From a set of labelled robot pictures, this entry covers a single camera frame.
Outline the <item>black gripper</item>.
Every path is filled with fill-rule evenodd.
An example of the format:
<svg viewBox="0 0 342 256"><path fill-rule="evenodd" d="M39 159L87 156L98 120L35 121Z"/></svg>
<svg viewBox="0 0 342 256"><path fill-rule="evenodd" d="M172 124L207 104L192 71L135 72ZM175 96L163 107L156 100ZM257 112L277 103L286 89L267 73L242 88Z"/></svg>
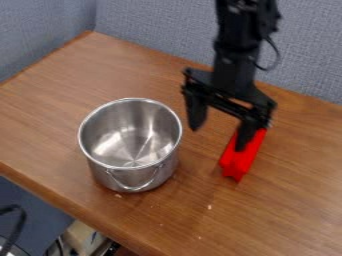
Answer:
<svg viewBox="0 0 342 256"><path fill-rule="evenodd" d="M269 125L277 102L258 89L255 73L269 67L258 64L261 44L235 48L215 43L211 71L186 68L182 94L186 102L188 127L196 131L207 118L207 109L218 109L241 120L235 150L242 152L259 128Z"/></svg>

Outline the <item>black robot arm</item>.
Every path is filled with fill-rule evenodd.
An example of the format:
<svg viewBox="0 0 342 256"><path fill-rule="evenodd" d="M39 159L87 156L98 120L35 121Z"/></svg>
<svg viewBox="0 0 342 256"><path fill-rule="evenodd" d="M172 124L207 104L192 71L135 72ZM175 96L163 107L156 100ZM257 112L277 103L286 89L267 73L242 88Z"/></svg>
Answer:
<svg viewBox="0 0 342 256"><path fill-rule="evenodd" d="M243 151L257 131L269 126L277 102L258 89L261 46L271 43L281 13L277 0L215 0L218 34L210 71L186 68L182 93L187 122L198 130L215 108L241 120L235 150Z"/></svg>

